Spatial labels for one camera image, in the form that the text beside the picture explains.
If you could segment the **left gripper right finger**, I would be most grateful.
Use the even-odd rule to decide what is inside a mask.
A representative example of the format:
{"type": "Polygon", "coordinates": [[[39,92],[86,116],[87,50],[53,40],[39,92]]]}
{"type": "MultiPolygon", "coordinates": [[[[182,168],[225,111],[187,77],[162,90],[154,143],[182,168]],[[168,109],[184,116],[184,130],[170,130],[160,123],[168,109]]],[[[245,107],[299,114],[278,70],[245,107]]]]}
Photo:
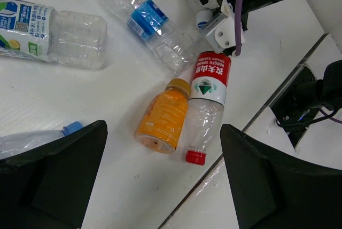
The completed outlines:
{"type": "Polygon", "coordinates": [[[221,146],[240,228],[341,228],[341,171],[288,155],[230,124],[221,146]]]}

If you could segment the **clear white cap bottle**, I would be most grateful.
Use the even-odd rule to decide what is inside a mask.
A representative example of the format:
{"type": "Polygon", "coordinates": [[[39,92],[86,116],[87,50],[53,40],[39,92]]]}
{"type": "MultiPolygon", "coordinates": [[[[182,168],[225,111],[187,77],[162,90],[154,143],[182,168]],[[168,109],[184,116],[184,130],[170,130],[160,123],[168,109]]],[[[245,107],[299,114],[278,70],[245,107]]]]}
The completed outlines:
{"type": "Polygon", "coordinates": [[[213,12],[211,9],[204,8],[196,13],[196,25],[199,29],[203,29],[205,25],[212,19],[213,12]]]}

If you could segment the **red label water bottle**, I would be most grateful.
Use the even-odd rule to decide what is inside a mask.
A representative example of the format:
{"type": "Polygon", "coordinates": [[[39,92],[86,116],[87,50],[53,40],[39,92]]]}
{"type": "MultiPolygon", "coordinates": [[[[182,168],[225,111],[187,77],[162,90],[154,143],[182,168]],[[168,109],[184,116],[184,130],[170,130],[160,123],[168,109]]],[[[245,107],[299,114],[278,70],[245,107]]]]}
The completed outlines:
{"type": "Polygon", "coordinates": [[[197,59],[184,124],[188,163],[206,162],[206,150],[222,124],[230,67],[231,59],[223,53],[205,51],[197,59]]]}

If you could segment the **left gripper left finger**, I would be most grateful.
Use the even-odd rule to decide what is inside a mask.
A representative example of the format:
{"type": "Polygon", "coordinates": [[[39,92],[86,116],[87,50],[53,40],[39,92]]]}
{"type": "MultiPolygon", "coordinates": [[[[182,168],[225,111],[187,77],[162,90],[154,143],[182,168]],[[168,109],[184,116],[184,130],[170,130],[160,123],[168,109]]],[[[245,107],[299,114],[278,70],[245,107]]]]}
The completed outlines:
{"type": "Polygon", "coordinates": [[[81,228],[107,140],[95,121],[1,160],[1,228],[81,228]]]}

